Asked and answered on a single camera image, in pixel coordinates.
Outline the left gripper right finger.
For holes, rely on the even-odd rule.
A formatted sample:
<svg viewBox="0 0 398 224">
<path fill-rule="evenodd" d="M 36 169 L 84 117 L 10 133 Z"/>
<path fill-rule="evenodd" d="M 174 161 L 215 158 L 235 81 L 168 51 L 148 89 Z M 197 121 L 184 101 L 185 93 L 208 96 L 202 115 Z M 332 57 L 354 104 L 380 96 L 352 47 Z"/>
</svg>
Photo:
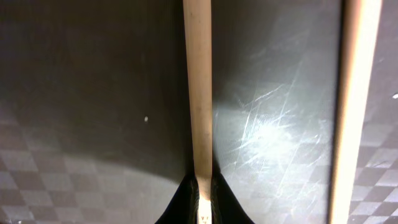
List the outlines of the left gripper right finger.
<svg viewBox="0 0 398 224">
<path fill-rule="evenodd" d="M 211 180 L 211 212 L 214 224 L 254 224 L 222 174 L 214 175 Z"/>
</svg>

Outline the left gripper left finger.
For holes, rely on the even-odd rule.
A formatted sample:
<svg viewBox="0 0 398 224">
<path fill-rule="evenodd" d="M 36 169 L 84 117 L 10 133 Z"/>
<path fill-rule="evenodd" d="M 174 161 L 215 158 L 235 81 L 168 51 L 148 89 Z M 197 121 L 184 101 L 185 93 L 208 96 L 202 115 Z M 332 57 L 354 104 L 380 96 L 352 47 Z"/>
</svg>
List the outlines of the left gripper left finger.
<svg viewBox="0 0 398 224">
<path fill-rule="evenodd" d="M 197 224 L 198 196 L 195 176 L 186 175 L 155 224 Z"/>
</svg>

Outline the dark brown serving tray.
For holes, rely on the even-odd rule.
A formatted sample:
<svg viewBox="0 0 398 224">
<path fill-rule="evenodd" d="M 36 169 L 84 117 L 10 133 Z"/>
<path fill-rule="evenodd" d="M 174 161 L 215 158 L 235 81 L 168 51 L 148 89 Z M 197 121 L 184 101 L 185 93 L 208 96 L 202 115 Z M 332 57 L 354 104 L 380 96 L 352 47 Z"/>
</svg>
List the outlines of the dark brown serving tray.
<svg viewBox="0 0 398 224">
<path fill-rule="evenodd" d="M 326 223 L 342 1 L 213 1 L 213 157 Z M 1 222 L 155 223 L 193 170 L 181 1 L 1 2 Z"/>
</svg>

